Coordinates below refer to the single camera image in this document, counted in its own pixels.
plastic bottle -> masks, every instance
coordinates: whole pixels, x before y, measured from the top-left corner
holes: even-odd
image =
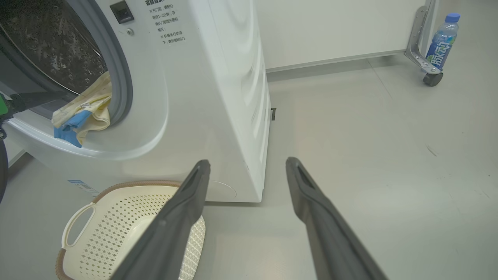
[[[427,52],[427,60],[439,69],[443,69],[451,47],[457,38],[459,20],[459,13],[447,15],[444,24],[438,28],[432,38],[432,44]]]

yellow cloth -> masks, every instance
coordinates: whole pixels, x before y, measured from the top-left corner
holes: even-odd
[[[83,110],[92,112],[79,129],[74,129],[78,142],[83,144],[88,131],[104,130],[111,124],[108,106],[112,93],[111,76],[106,72],[73,101],[55,111],[52,124],[60,128],[77,113]]]

laundry basket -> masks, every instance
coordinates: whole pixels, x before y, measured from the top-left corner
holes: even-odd
[[[60,280],[106,280],[119,267],[164,204],[180,187],[171,181],[141,181],[114,185],[69,220],[62,236],[55,271]],[[73,244],[71,227],[86,210],[93,213]],[[192,280],[201,257],[206,224],[202,216],[192,226],[180,270],[180,280]]]

basket hole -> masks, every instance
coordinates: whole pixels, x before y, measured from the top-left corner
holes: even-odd
[[[85,229],[85,226],[89,222],[94,211],[95,210],[93,207],[88,208],[83,213],[81,213],[76,221],[74,221],[74,224],[71,226],[71,229],[69,230],[69,234],[67,236],[67,244],[69,246],[73,246],[76,241],[78,241],[80,234]]]

garment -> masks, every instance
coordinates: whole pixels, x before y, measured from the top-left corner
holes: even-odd
[[[106,129],[111,124],[108,106],[112,92],[111,77],[106,72],[73,101],[54,112],[54,137],[81,147],[88,131]]]

